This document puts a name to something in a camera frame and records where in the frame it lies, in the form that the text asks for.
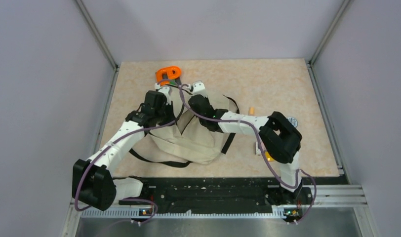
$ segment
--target yellow object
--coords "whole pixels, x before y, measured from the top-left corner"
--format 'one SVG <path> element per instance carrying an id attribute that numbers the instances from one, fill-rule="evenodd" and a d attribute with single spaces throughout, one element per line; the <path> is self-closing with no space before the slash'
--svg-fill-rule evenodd
<path id="1" fill-rule="evenodd" d="M 250 107 L 248 109 L 248 115 L 253 116 L 254 115 L 254 107 Z"/>
<path id="2" fill-rule="evenodd" d="M 265 152 L 265 156 L 267 158 L 267 161 L 274 161 L 274 159 L 270 156 L 268 152 Z"/>

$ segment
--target metal frame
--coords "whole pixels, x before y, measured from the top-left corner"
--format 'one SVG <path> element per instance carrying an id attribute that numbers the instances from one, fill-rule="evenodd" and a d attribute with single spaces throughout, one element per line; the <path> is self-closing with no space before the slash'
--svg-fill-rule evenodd
<path id="1" fill-rule="evenodd" d="M 99 30 L 97 29 L 96 25 L 94 24 L 93 19 L 91 18 L 90 14 L 87 11 L 87 8 L 85 7 L 84 3 L 82 0 L 74 0 L 74 2 L 77 5 L 77 8 L 79 9 L 81 15 L 84 18 L 84 21 L 86 22 L 88 28 L 90 29 L 91 33 L 93 34 L 97 44 L 100 47 L 100 50 L 103 52 L 105 55 L 106 59 L 109 61 L 110 65 L 114 70 L 118 69 L 118 64 L 115 62 L 115 59 L 113 58 L 111 52 L 109 51 L 109 48 L 107 47 L 105 41 L 103 40 L 102 35 L 100 34 Z"/>
<path id="2" fill-rule="evenodd" d="M 100 121 L 96 141 L 94 142 L 93 153 L 95 153 L 96 151 L 99 150 L 100 143 L 102 142 L 103 131 L 105 130 L 106 120 L 108 118 L 108 113 L 109 113 L 109 108 L 110 108 L 110 103 L 112 101 L 113 92 L 114 92 L 115 86 L 116 86 L 116 81 L 118 80 L 118 74 L 119 74 L 119 67 L 117 67 L 115 69 L 115 73 L 113 74 L 112 83 L 111 83 L 110 89 L 109 89 L 108 98 L 103 107 L 103 116 L 102 116 L 102 120 Z"/>
<path id="3" fill-rule="evenodd" d="M 112 100 L 113 91 L 116 85 L 116 81 L 119 74 L 119 66 L 115 62 L 111 52 L 109 51 L 106 43 L 104 42 L 100 32 L 97 30 L 96 25 L 94 24 L 93 20 L 90 17 L 85 5 L 83 4 L 82 0 L 74 0 L 77 4 L 78 9 L 80 10 L 86 24 L 88 25 L 90 31 L 92 32 L 94 38 L 96 39 L 101 51 L 111 64 L 111 66 L 115 70 L 115 74 L 112 79 L 111 88 L 109 91 L 109 95 L 104 106 L 104 113 L 102 117 L 102 121 L 99 127 L 97 141 L 95 142 L 95 151 L 98 149 L 98 146 L 101 142 L 101 136 L 103 134 L 103 130 L 105 127 L 107 114 L 109 111 L 110 102 Z M 321 115 L 324 120 L 324 124 L 329 136 L 329 140 L 331 142 L 333 153 L 338 164 L 340 175 L 349 175 L 347 165 L 342 160 L 342 149 L 339 147 L 337 142 L 336 133 L 334 126 L 332 124 L 332 119 L 330 118 L 330 113 L 328 111 L 328 106 L 325 102 L 323 92 L 321 90 L 318 78 L 314 71 L 314 64 L 318 60 L 320 54 L 324 50 L 326 44 L 329 42 L 331 36 L 335 32 L 340 20 L 344 16 L 344 13 L 350 7 L 353 0 L 344 0 L 338 10 L 336 16 L 334 17 L 332 23 L 330 24 L 327 32 L 325 33 L 324 37 L 322 38 L 320 44 L 318 45 L 315 53 L 313 54 L 312 58 L 308 61 L 307 67 L 308 72 L 310 74 L 311 82 L 317 97 L 317 101 L 320 106 Z M 63 237 L 71 237 L 75 236 L 80 218 L 95 218 L 95 217 L 111 217 L 111 218 L 123 218 L 126 214 L 126 218 L 129 218 L 132 214 L 132 210 L 126 206 L 119 206 L 117 203 L 112 205 L 112 209 L 110 212 L 101 212 L 97 209 L 89 209 L 85 212 L 77 212 L 74 209 L 73 201 L 70 203 L 70 207 L 68 210 L 67 218 L 64 224 L 63 230 Z M 158 215 L 156 218 L 280 218 L 280 209 L 281 208 L 292 208 L 294 206 L 290 205 L 283 205 L 283 206 L 274 206 L 274 213 L 269 213 L 267 215 L 198 215 L 192 213 L 182 213 L 182 214 L 175 214 L 175 215 Z M 338 208 L 338 207 L 353 207 L 359 228 L 361 230 L 361 234 L 363 237 L 372 237 L 378 236 L 377 228 L 373 222 L 373 219 L 370 215 L 370 211 L 366 202 L 366 198 L 364 196 L 362 187 L 360 185 L 318 185 L 318 192 L 316 196 L 316 202 L 313 208 Z"/>

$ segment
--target marble surface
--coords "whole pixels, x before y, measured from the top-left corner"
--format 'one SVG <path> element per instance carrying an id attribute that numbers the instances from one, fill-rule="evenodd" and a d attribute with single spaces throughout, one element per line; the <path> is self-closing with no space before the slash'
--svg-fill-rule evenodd
<path id="1" fill-rule="evenodd" d="M 109 108 L 102 144 L 119 129 L 128 113 L 154 89 L 155 72 L 178 66 L 181 81 L 202 80 L 207 89 L 221 91 L 236 100 L 242 114 L 255 107 L 256 116 L 273 111 L 298 120 L 301 142 L 301 168 L 313 176 L 339 176 L 320 109 L 304 59 L 248 59 L 123 62 Z M 136 152 L 151 160 L 176 160 L 162 152 L 150 137 L 134 146 Z M 278 164 L 271 162 L 279 173 Z M 254 154 L 254 138 L 236 135 L 226 155 L 208 165 L 192 163 L 186 168 L 140 161 L 131 154 L 121 161 L 114 176 L 141 177 L 268 177 L 272 176 L 261 156 Z"/>

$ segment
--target round gauge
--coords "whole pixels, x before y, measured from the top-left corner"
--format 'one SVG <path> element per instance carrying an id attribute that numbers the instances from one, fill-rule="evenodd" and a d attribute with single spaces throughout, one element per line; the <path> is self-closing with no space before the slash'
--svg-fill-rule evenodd
<path id="1" fill-rule="evenodd" d="M 298 120 L 296 120 L 296 118 L 294 117 L 287 117 L 288 121 L 294 126 L 297 127 L 298 126 Z"/>

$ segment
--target cable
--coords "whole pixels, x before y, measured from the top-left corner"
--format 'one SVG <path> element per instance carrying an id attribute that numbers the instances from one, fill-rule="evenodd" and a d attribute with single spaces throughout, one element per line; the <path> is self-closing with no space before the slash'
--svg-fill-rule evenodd
<path id="1" fill-rule="evenodd" d="M 267 158 L 266 158 L 266 156 L 265 156 L 265 152 L 264 152 L 263 147 L 262 147 L 262 143 L 261 143 L 261 139 L 260 139 L 259 133 L 258 133 L 256 127 L 254 127 L 253 124 L 251 124 L 251 123 L 249 123 L 249 122 L 246 122 L 246 121 L 235 120 L 235 119 L 226 119 L 226 120 L 223 120 L 223 119 L 208 118 L 208 117 L 205 117 L 205 116 L 202 116 L 202 115 L 196 113 L 196 112 L 195 112 L 188 104 L 186 104 L 186 102 L 185 102 L 185 98 L 184 98 L 184 94 L 183 94 L 183 87 L 184 87 L 184 86 L 187 87 L 188 85 L 187 85 L 187 84 L 183 84 L 183 85 L 181 85 L 181 86 L 179 87 L 179 95 L 180 95 L 180 99 L 181 99 L 182 102 L 183 102 L 183 105 L 184 105 L 189 111 L 191 111 L 194 115 L 196 115 L 197 117 L 199 117 L 199 118 L 201 118 L 201 119 L 208 120 L 208 121 L 212 121 L 212 122 L 239 122 L 239 123 L 244 123 L 244 124 L 249 125 L 249 126 L 253 129 L 253 131 L 254 131 L 254 135 L 256 136 L 257 143 L 258 143 L 258 147 L 259 147 L 259 149 L 260 149 L 261 155 L 262 155 L 263 160 L 265 161 L 267 167 L 269 168 L 270 172 L 274 175 L 274 177 L 275 177 L 281 184 L 285 185 L 286 187 L 288 187 L 288 188 L 290 188 L 290 189 L 296 189 L 296 188 L 297 188 L 297 186 L 298 186 L 298 173 L 299 173 L 300 169 L 296 170 L 296 172 L 295 172 L 295 185 L 294 185 L 294 186 L 291 186 L 291 185 L 285 183 L 285 182 L 278 176 L 278 174 L 276 174 L 275 170 L 273 170 L 272 166 L 269 164 L 269 161 L 267 160 Z M 304 217 L 306 217 L 306 216 L 308 215 L 308 213 L 309 213 L 311 207 L 314 205 L 314 202 L 315 202 L 316 196 L 317 196 L 317 184 L 316 184 L 315 179 L 314 179 L 310 174 L 308 174 L 307 172 L 305 172 L 305 171 L 302 170 L 302 169 L 301 169 L 301 172 L 302 172 L 303 174 L 305 174 L 306 176 L 308 176 L 308 177 L 311 179 L 311 182 L 312 182 L 313 185 L 314 185 L 314 196 L 313 196 L 313 200 L 311 201 L 310 206 L 307 208 L 307 210 L 305 211 L 304 215 L 302 215 L 301 219 L 299 219 L 298 221 L 295 221 L 296 224 L 299 224 L 300 222 L 302 222 L 302 220 L 304 219 Z"/>
<path id="2" fill-rule="evenodd" d="M 161 83 L 162 81 L 170 81 L 170 80 L 164 79 L 164 80 L 159 81 L 158 83 Z M 257 139 L 257 141 L 258 141 L 258 147 L 259 147 L 260 152 L 261 152 L 261 154 L 262 154 L 263 160 L 265 161 L 267 167 L 269 168 L 269 170 L 271 171 L 271 173 L 274 175 L 274 177 L 275 177 L 281 184 L 285 185 L 285 186 L 288 187 L 288 188 L 291 188 L 291 189 L 296 189 L 296 188 L 297 188 L 297 186 L 298 186 L 298 173 L 299 173 L 300 170 L 298 169 L 298 170 L 296 170 L 296 172 L 295 172 L 295 185 L 294 185 L 294 186 L 291 186 L 291 185 L 285 183 L 285 182 L 276 174 L 276 172 L 273 170 L 273 168 L 271 167 L 271 165 L 270 165 L 269 162 L 267 161 L 266 156 L 265 156 L 265 152 L 264 152 L 263 147 L 262 147 L 262 145 L 261 145 L 259 133 L 258 133 L 257 129 L 254 127 L 253 124 L 251 124 L 251 123 L 249 123 L 249 122 L 246 122 L 246 121 L 240 121 L 240 120 L 232 120 L 232 119 L 223 120 L 223 119 L 208 118 L 208 117 L 204 117 L 204 116 L 202 116 L 202 115 L 196 113 L 196 112 L 195 112 L 194 110 L 192 110 L 192 108 L 191 108 L 188 104 L 186 104 L 186 102 L 185 102 L 185 98 L 184 98 L 184 94 L 183 94 L 183 87 L 184 87 L 184 86 L 187 87 L 188 85 L 187 85 L 187 84 L 183 84 L 183 85 L 179 86 L 179 95 L 180 95 L 180 98 L 181 98 L 181 100 L 182 100 L 183 105 L 184 105 L 189 111 L 191 111 L 194 115 L 196 115 L 197 117 L 199 117 L 199 118 L 201 118 L 201 119 L 209 120 L 209 121 L 212 121 L 212 122 L 240 122 L 240 123 L 244 123 L 244 124 L 249 125 L 249 126 L 253 129 L 253 131 L 254 131 L 254 135 L 256 136 L 256 139 Z M 116 140 L 113 142 L 113 144 L 115 145 L 115 144 L 118 143 L 120 140 L 122 140 L 122 139 L 124 139 L 124 138 L 126 138 L 126 137 L 128 137 L 128 136 L 130 136 L 130 135 L 132 135 L 132 134 L 135 134 L 135 133 L 137 133 L 137 132 L 149 131 L 149 130 L 154 130 L 154 129 L 159 129 L 159 128 L 167 127 L 167 126 L 170 126 L 170 125 L 174 124 L 175 122 L 176 122 L 176 121 L 173 120 L 173 121 L 171 121 L 171 122 L 169 122 L 169 123 L 166 123 L 166 124 L 163 124 L 163 125 L 161 125 L 161 126 L 142 128 L 142 129 L 138 129 L 138 130 L 136 130 L 136 131 L 132 131 L 132 132 L 127 133 L 127 134 L 121 136 L 120 138 L 116 139 Z M 80 194 L 82 185 L 83 185 L 83 183 L 84 183 L 85 177 L 87 176 L 87 174 L 88 174 L 89 171 L 90 171 L 90 168 L 91 168 L 91 167 L 100 159 L 100 157 L 101 157 L 105 152 L 107 152 L 110 148 L 111 148 L 111 146 L 107 146 L 102 152 L 100 152 L 99 155 L 97 155 L 96 158 L 93 159 L 93 160 L 91 161 L 91 163 L 88 165 L 88 167 L 87 167 L 86 170 L 84 171 L 83 175 L 81 176 L 79 185 L 77 186 L 77 191 L 76 191 L 75 199 L 74 199 L 74 208 L 76 209 L 76 211 L 84 211 L 84 210 L 87 210 L 88 208 L 90 208 L 90 206 L 87 206 L 87 207 L 84 207 L 84 208 L 79 208 L 79 207 L 78 207 L 79 194 Z M 305 216 L 308 215 L 309 210 L 311 209 L 312 205 L 314 204 L 314 201 L 315 201 L 316 195 L 317 195 L 317 185 L 316 185 L 315 179 L 314 179 L 311 175 L 309 175 L 308 173 L 306 173 L 304 170 L 301 170 L 301 171 L 302 171 L 302 173 L 304 173 L 305 175 L 307 175 L 307 176 L 311 179 L 311 181 L 313 182 L 313 185 L 314 185 L 314 197 L 313 197 L 313 200 L 312 200 L 310 206 L 308 207 L 307 211 L 304 213 L 304 215 L 301 217 L 300 220 L 296 221 L 297 224 L 299 224 L 299 223 L 303 220 L 303 218 L 304 218 Z M 151 203 L 151 201 L 149 201 L 149 200 L 138 199 L 138 198 L 131 198 L 131 199 L 133 199 L 133 200 L 140 200 L 140 201 L 145 201 L 145 202 Z M 152 204 L 156 207 L 156 211 L 150 216 L 150 218 L 148 218 L 146 221 L 144 221 L 144 222 L 142 222 L 142 223 L 146 223 L 147 221 L 151 220 L 151 219 L 154 217 L 154 215 L 157 213 L 157 208 L 158 208 L 157 205 L 156 205 L 154 202 L 152 202 Z"/>
<path id="3" fill-rule="evenodd" d="M 274 175 L 274 177 L 275 177 L 281 184 L 285 185 L 286 187 L 288 187 L 288 188 L 290 188 L 290 189 L 296 189 L 296 188 L 298 187 L 298 173 L 299 173 L 299 169 L 296 170 L 296 173 L 295 173 L 295 185 L 294 185 L 294 186 L 289 185 L 289 184 L 285 183 L 284 181 L 282 181 L 282 179 L 278 176 L 278 174 L 276 174 L 275 170 L 270 166 L 270 164 L 269 164 L 269 162 L 268 162 L 268 160 L 267 160 L 267 158 L 266 158 L 266 156 L 265 156 L 265 152 L 264 152 L 264 150 L 263 150 L 263 147 L 262 147 L 262 143 L 261 143 L 261 140 L 260 140 L 259 132 L 257 131 L 257 129 L 254 127 L 253 124 L 251 124 L 251 123 L 249 123 L 249 122 L 247 122 L 247 121 L 235 120 L 235 119 L 226 119 L 226 120 L 223 120 L 223 119 L 208 118 L 208 117 L 205 117 L 205 116 L 202 116 L 202 115 L 196 113 L 196 112 L 195 112 L 188 104 L 186 104 L 186 102 L 185 102 L 185 98 L 184 98 L 184 95 L 183 95 L 183 92 L 182 92 L 182 88 L 183 88 L 184 86 L 188 86 L 188 85 L 187 85 L 187 84 L 181 85 L 181 86 L 180 86 L 180 89 L 179 89 L 179 94 L 180 94 L 180 99 L 182 100 L 183 105 L 186 107 L 186 109 L 188 109 L 189 111 L 191 111 L 191 112 L 192 112 L 194 115 L 196 115 L 197 117 L 199 117 L 199 118 L 201 118 L 201 119 L 204 119 L 204 120 L 208 120 L 208 121 L 212 121 L 212 122 L 240 122 L 240 123 L 244 123 L 244 124 L 249 125 L 249 126 L 253 129 L 253 131 L 254 131 L 254 135 L 256 136 L 256 139 L 257 139 L 257 141 L 258 141 L 258 146 L 259 146 L 260 152 L 262 153 L 263 160 L 265 161 L 265 163 L 266 163 L 267 167 L 269 168 L 270 172 Z"/>
<path id="4" fill-rule="evenodd" d="M 147 222 L 149 222 L 149 221 L 157 214 L 157 211 L 158 211 L 158 209 L 159 209 L 159 207 L 157 206 L 157 204 L 156 204 L 155 202 L 150 201 L 150 200 L 146 200 L 146 199 L 131 198 L 131 197 L 130 197 L 130 198 L 124 198 L 124 199 L 122 199 L 122 201 L 140 201 L 140 202 L 147 202 L 147 203 L 149 203 L 149 204 L 151 204 L 151 205 L 154 206 L 154 212 L 153 212 L 153 213 L 151 214 L 151 216 L 150 216 L 148 219 L 146 219 L 145 221 L 143 221 L 143 222 L 134 222 L 134 221 L 131 219 L 131 223 L 138 223 L 139 226 L 142 226 L 142 225 L 146 224 Z M 110 229 L 112 226 L 114 226 L 114 225 L 116 225 L 116 224 L 119 224 L 119 223 L 122 223 L 122 222 L 128 222 L 128 221 L 129 221 L 128 219 L 115 221 L 115 222 L 111 223 L 110 225 L 104 227 L 104 228 L 103 228 L 97 235 L 95 235 L 94 237 L 100 236 L 102 233 L 104 233 L 106 230 Z"/>
<path id="5" fill-rule="evenodd" d="M 310 174 L 308 174 L 308 173 L 305 172 L 304 170 L 301 169 L 301 172 L 302 172 L 303 174 L 307 175 L 308 178 L 311 179 L 311 182 L 313 183 L 313 186 L 314 186 L 314 196 L 313 196 L 313 200 L 311 201 L 310 206 L 308 206 L 307 210 L 305 211 L 304 215 L 302 215 L 301 219 L 299 219 L 298 221 L 296 221 L 296 224 L 301 223 L 301 222 L 304 220 L 304 218 L 308 215 L 308 213 L 310 213 L 310 209 L 311 209 L 311 207 L 314 205 L 314 202 L 316 201 L 316 196 L 317 196 L 317 183 L 316 183 L 316 180 L 314 179 L 313 176 L 311 176 Z"/>
<path id="6" fill-rule="evenodd" d="M 116 140 L 115 140 L 114 142 L 112 142 L 112 143 L 113 143 L 113 145 L 115 145 L 115 144 L 118 143 L 120 140 L 122 140 L 122 139 L 124 139 L 124 138 L 126 138 L 126 137 L 128 137 L 128 136 L 130 136 L 130 135 L 132 135 L 132 134 L 135 134 L 135 133 L 137 133 L 137 132 L 143 132 L 143 131 L 149 131 L 149 130 L 154 130 L 154 129 L 159 129 L 159 128 L 167 127 L 167 126 L 170 126 L 170 125 L 174 124 L 175 122 L 176 122 L 176 120 L 173 120 L 173 121 L 168 122 L 168 123 L 166 123 L 166 124 L 163 124 L 163 125 L 161 125 L 161 126 L 141 128 L 141 129 L 138 129 L 138 130 L 129 132 L 129 133 L 127 133 L 127 134 L 121 136 L 120 138 L 116 139 Z M 76 209 L 76 211 L 84 211 L 84 210 L 87 210 L 87 209 L 90 208 L 90 206 L 86 206 L 86 207 L 83 207 L 83 208 L 79 208 L 79 195 L 80 195 L 80 191 L 81 191 L 82 185 L 83 185 L 83 183 L 84 183 L 84 180 L 85 180 L 87 174 L 89 173 L 91 167 L 92 167 L 92 166 L 96 163 L 96 161 L 98 161 L 98 160 L 101 158 L 101 156 L 102 156 L 104 153 L 106 153 L 110 148 L 111 148 L 111 146 L 107 146 L 104 150 L 102 150 L 102 151 L 96 156 L 96 158 L 94 158 L 94 159 L 90 162 L 90 164 L 87 166 L 87 168 L 85 169 L 84 173 L 82 174 L 81 179 L 80 179 L 80 182 L 79 182 L 79 185 L 77 186 L 76 195 L 75 195 L 75 197 L 74 197 L 74 208 Z"/>

